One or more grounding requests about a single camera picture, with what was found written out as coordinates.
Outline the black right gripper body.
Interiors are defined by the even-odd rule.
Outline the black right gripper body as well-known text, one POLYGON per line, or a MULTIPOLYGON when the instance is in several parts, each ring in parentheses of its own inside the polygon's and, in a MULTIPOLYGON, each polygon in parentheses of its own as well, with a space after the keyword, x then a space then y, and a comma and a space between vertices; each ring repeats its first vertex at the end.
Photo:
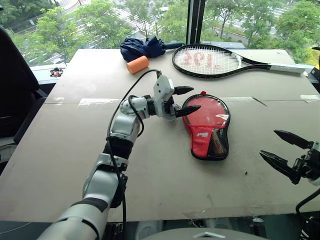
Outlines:
POLYGON ((318 179, 320 177, 320 152, 313 148, 310 149, 306 155, 295 160, 293 169, 303 178, 318 179))

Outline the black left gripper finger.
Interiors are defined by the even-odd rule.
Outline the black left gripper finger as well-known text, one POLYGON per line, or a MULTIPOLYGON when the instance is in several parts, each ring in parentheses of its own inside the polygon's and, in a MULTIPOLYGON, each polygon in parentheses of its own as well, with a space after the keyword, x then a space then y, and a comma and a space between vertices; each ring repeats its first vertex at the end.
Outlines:
POLYGON ((180 117, 190 115, 200 108, 201 108, 201 105, 191 105, 191 106, 183 107, 181 109, 176 110, 176 117, 180 118, 180 117))
POLYGON ((174 88, 174 94, 175 95, 184 95, 190 91, 193 91, 194 88, 191 86, 176 86, 174 88))

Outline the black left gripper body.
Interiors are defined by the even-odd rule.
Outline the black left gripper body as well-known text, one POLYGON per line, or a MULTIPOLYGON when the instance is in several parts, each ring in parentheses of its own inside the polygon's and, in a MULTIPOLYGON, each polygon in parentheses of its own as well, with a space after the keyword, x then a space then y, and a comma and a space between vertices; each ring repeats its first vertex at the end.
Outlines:
POLYGON ((180 110, 181 107, 177 105, 171 96, 168 100, 165 100, 162 105, 162 117, 166 121, 174 121, 176 116, 176 111, 180 110))

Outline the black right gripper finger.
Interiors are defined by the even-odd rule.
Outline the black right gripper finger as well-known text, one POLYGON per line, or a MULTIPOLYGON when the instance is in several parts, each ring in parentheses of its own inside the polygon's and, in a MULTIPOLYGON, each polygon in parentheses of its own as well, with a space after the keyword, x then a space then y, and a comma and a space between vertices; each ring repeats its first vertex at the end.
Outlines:
POLYGON ((298 146, 301 149, 310 149, 313 146, 312 141, 308 141, 292 132, 285 131, 285 130, 274 130, 273 131, 276 135, 278 135, 283 141, 298 146))
POLYGON ((264 150, 261 150, 259 154, 271 167, 288 177, 294 185, 300 182, 301 175, 295 169, 288 166, 287 160, 264 150))

